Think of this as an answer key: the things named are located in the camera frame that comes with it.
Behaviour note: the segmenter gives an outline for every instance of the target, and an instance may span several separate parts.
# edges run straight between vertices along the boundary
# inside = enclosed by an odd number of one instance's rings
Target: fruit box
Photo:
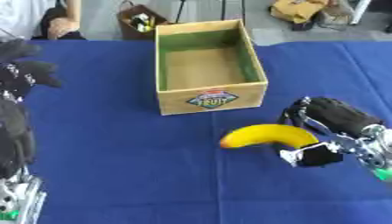
[[[156,45],[162,115],[261,105],[268,81],[241,20],[160,25]]]

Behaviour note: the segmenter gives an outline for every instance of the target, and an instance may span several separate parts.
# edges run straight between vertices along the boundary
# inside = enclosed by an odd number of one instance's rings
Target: floor
[[[88,39],[121,39],[116,13],[123,0],[84,0],[82,32]],[[175,20],[180,0],[136,0],[135,4],[146,4],[171,21]],[[289,25],[273,18],[267,7],[275,0],[247,0],[247,28],[253,40],[261,46],[290,41],[326,40],[392,40],[392,34],[382,30],[390,20],[388,14],[367,12],[361,23],[346,31],[335,31],[315,26],[310,31],[290,31]],[[180,22],[219,20],[221,0],[187,0]],[[227,0],[227,19],[241,18],[241,0]]]

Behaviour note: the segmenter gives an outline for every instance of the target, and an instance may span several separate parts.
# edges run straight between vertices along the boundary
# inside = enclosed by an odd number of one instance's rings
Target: banana
[[[319,140],[305,129],[282,124],[258,124],[241,129],[224,136],[220,140],[222,148],[240,148],[252,144],[280,143],[295,149]]]

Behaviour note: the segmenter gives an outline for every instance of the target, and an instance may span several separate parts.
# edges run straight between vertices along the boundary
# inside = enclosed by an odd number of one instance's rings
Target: white object
[[[372,0],[360,0],[358,5],[355,7],[354,13],[353,13],[353,20],[351,21],[351,25],[357,25],[365,11],[367,10],[368,6]]]
[[[55,4],[55,0],[0,0],[0,40],[13,39],[10,34],[30,39],[46,11]]]

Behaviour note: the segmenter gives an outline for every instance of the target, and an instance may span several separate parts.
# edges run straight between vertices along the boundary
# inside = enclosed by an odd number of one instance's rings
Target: bag
[[[130,8],[124,9],[125,4],[129,4]],[[131,19],[140,14],[146,14],[150,18],[155,18],[156,25],[169,24],[166,18],[160,16],[153,10],[150,10],[142,4],[134,5],[129,0],[124,0],[120,5],[120,11],[117,13],[117,20],[122,31],[123,39],[151,39],[155,38],[155,29],[142,32],[130,24]]]
[[[328,4],[328,0],[277,0],[271,8],[271,16],[302,24],[309,21]]]

